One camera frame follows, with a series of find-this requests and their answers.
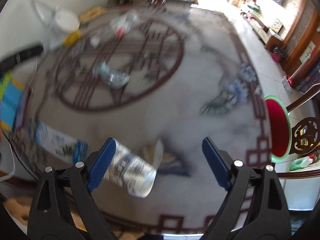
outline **white cable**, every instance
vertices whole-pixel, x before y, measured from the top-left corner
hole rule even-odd
[[[13,168],[12,168],[12,171],[8,175],[5,175],[5,176],[0,178],[0,182],[3,182],[5,180],[7,180],[7,179],[11,179],[13,177],[13,175],[15,174],[15,172],[16,172],[16,163],[14,162],[13,151],[12,151],[10,143],[9,143],[9,146],[10,146],[10,150],[11,150],[11,154],[12,154]]]

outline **red object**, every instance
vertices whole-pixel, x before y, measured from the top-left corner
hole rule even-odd
[[[266,104],[270,118],[272,154],[281,158],[287,152],[290,142],[287,116],[278,102],[267,99]]]
[[[281,61],[281,58],[280,58],[275,52],[273,52],[273,53],[271,54],[271,57],[272,57],[272,59],[273,59],[275,62],[277,62],[277,63],[279,63],[279,62]]]
[[[310,54],[312,55],[315,51],[316,51],[317,47],[315,46],[312,51],[310,52]]]
[[[289,82],[288,82],[288,85],[289,85],[290,87],[292,87],[292,84],[293,84],[293,78],[290,79]]]
[[[310,153],[308,154],[309,158],[312,159],[312,163],[315,163],[317,160],[316,160],[316,154],[315,153]]]
[[[123,35],[125,35],[125,29],[124,28],[119,28],[118,31],[117,31],[116,36],[118,38],[121,38]]]

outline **white tile floor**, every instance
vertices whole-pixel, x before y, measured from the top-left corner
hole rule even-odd
[[[258,78],[265,95],[273,95],[278,97],[285,106],[288,106],[297,100],[303,93],[293,90],[292,93],[287,92],[282,84],[282,78],[285,72],[280,65],[273,61],[270,52],[264,49],[264,45],[258,40],[257,35],[252,30],[251,26],[240,16],[240,10],[223,0],[198,0],[199,7],[208,10],[223,12],[234,28],[247,49],[251,58],[253,67],[256,69]],[[300,120],[315,116],[311,100],[304,105],[293,110],[290,114],[291,126],[294,127]],[[297,159],[299,156],[289,155],[286,162],[292,159]],[[289,163],[277,164],[277,172],[288,171]]]
[[[284,71],[282,71],[279,64],[273,61],[270,53],[264,49],[264,45],[258,40],[250,25],[240,16],[239,9],[222,0],[198,1],[199,6],[203,9],[223,12],[233,24],[242,43],[247,49],[265,95],[273,95],[280,98],[285,106],[288,106],[302,95],[302,93],[295,90],[289,93],[284,89],[281,82],[285,75]],[[300,120],[309,116],[315,116],[311,100],[290,113],[291,127],[294,127]],[[276,164],[276,172],[288,172],[290,160],[298,158],[299,156],[297,154],[288,155],[282,163]],[[297,195],[297,188],[300,188],[301,183],[304,187],[313,190],[303,191],[300,192],[300,195]],[[320,178],[304,179],[303,181],[300,179],[289,181],[281,180],[281,184],[284,188],[289,209],[313,209],[319,197]]]

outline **green rim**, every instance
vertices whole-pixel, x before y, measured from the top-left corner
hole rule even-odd
[[[287,123],[288,123],[288,128],[289,128],[289,145],[287,148],[287,151],[285,152],[285,154],[282,157],[277,157],[273,154],[271,154],[271,162],[273,163],[279,163],[281,161],[283,161],[289,154],[290,149],[291,149],[291,143],[292,143],[292,130],[291,130],[291,126],[290,126],[290,119],[289,119],[289,114],[287,111],[287,108],[284,106],[284,104],[281,102],[281,100],[275,96],[265,96],[264,100],[274,100],[276,101],[282,108],[282,110],[284,111],[285,117],[287,118]]]

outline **yellow object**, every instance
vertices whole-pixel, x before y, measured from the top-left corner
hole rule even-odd
[[[81,37],[81,31],[77,30],[76,32],[70,33],[68,37],[66,37],[63,41],[63,44],[66,46],[73,45],[77,40]]]
[[[0,100],[2,100],[5,89],[6,89],[7,85],[10,83],[11,79],[12,79],[11,72],[7,72],[4,74],[4,76],[0,82]]]
[[[2,128],[3,130],[11,131],[10,126],[7,125],[5,122],[0,121],[0,125],[1,125],[1,128]]]
[[[20,82],[19,82],[18,80],[12,79],[11,82],[12,82],[12,84],[14,84],[19,90],[22,91],[22,90],[24,89],[24,88],[23,88],[23,85],[20,84]]]
[[[100,6],[95,6],[84,13],[79,15],[79,20],[82,24],[91,22],[95,18],[98,18],[101,15],[104,15],[108,12],[107,9],[100,7]]]

